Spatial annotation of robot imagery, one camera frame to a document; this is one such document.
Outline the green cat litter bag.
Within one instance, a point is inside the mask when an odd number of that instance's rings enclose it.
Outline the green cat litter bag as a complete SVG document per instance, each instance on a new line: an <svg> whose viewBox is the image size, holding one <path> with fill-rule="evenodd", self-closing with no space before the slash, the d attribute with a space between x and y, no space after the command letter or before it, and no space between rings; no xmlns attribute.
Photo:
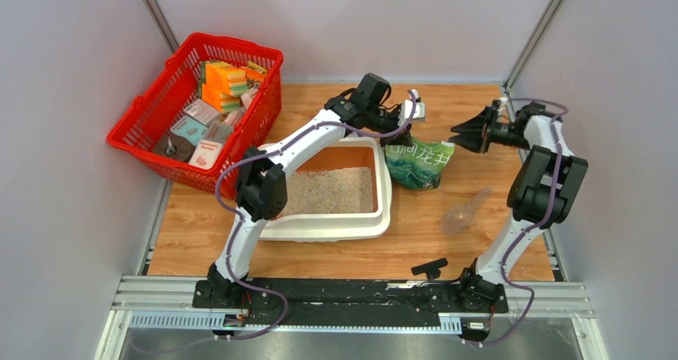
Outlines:
<svg viewBox="0 0 678 360"><path fill-rule="evenodd" d="M386 146L385 162L391 179L410 190L436 189L455 146L452 142L422 142L416 138L411 146Z"/></svg>

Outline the clear plastic scoop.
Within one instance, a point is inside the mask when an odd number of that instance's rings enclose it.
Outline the clear plastic scoop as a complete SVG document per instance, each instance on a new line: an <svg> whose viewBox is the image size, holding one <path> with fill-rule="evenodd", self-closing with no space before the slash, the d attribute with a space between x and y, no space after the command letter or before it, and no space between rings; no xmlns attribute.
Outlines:
<svg viewBox="0 0 678 360"><path fill-rule="evenodd" d="M454 206L447 211L439 222L443 234L453 235L468 228L475 217L477 209L493 194L493 189L485 187L464 204Z"/></svg>

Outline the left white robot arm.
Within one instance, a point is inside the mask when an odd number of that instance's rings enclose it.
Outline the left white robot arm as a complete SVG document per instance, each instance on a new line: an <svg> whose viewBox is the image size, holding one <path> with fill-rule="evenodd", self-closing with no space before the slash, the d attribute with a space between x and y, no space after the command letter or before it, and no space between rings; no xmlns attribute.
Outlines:
<svg viewBox="0 0 678 360"><path fill-rule="evenodd" d="M287 180L298 168L351 134L379 138L386 145L411 145L411 125L425 119L425 104L417 90L409 90L408 98L387 110L382 102L391 93L386 80L368 73L357 87L331 97L302 128L264 150L250 147L240 161L221 173L215 186L217 197L225 177L237 171L236 205L223 206L234 220L225 248L209 268L206 284L224 307L233 308L243 300L254 248L268 222L285 207Z"/></svg>

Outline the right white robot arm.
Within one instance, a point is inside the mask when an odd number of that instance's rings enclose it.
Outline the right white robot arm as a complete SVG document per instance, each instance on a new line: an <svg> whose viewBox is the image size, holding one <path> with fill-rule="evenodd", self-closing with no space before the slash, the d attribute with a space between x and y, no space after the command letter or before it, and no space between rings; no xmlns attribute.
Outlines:
<svg viewBox="0 0 678 360"><path fill-rule="evenodd" d="M490 310L499 302L512 268L531 242L568 217L588 170L588 161L577 157L564 140L565 106L526 98L514 120L502 122L499 112L506 102L496 99L450 129L450 142L474 153L486 153L493 143L527 152L508 192L507 222L460 276L454 298L466 311Z"/></svg>

